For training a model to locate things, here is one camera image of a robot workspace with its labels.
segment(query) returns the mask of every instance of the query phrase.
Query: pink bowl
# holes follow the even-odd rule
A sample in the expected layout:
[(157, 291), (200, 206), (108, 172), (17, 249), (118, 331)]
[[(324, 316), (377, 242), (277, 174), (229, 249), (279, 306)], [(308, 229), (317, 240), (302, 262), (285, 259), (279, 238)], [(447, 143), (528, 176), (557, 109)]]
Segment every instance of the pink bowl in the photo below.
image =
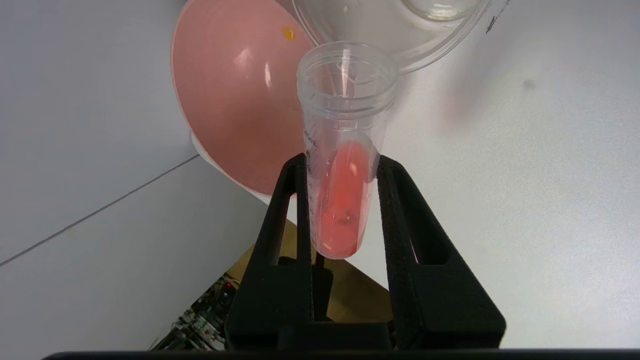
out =
[(296, 69), (313, 47), (274, 0), (190, 0), (173, 34), (173, 84), (184, 117), (233, 180), (271, 195), (304, 151)]

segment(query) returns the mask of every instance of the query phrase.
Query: dark speck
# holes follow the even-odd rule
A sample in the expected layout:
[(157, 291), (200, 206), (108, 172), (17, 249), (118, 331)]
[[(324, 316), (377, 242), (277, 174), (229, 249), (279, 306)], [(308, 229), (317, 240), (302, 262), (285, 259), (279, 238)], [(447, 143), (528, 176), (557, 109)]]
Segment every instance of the dark speck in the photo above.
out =
[(522, 88), (524, 90), (527, 90), (527, 91), (535, 90), (536, 89), (536, 82), (531, 80), (531, 79), (526, 79), (522, 83)]

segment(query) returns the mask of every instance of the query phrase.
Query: white table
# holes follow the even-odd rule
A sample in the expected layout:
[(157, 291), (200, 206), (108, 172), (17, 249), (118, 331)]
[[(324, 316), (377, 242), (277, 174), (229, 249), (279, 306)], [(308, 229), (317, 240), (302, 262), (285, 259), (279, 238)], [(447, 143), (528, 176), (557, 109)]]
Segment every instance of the white table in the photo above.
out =
[[(640, 1), (511, 0), (485, 33), (503, 4), (403, 76), (383, 154), (506, 317), (503, 347), (638, 347)], [(387, 285), (377, 199), (348, 260)]]

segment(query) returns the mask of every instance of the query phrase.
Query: white surface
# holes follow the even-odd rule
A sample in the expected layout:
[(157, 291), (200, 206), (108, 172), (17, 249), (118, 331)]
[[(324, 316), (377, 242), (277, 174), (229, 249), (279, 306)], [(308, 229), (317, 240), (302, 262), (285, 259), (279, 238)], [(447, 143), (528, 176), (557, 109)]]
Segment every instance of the white surface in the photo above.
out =
[[(640, 347), (640, 1), (511, 0), (485, 34), (504, 3), (402, 77), (383, 154), (506, 317), (502, 347)], [(371, 208), (348, 260), (386, 287)]]
[(0, 1), (0, 263), (195, 155), (181, 0)]
[(254, 243), (265, 212), (191, 160), (0, 266), (0, 358), (148, 349)]

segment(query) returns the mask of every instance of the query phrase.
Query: red liquid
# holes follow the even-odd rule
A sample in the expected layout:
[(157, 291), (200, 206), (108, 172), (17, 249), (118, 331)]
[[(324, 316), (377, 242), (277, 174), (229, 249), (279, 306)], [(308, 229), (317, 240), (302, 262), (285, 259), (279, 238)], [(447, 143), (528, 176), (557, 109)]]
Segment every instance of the red liquid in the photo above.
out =
[(359, 142), (340, 145), (320, 184), (316, 249), (322, 255), (344, 259), (358, 250), (367, 221), (368, 187), (367, 149)]

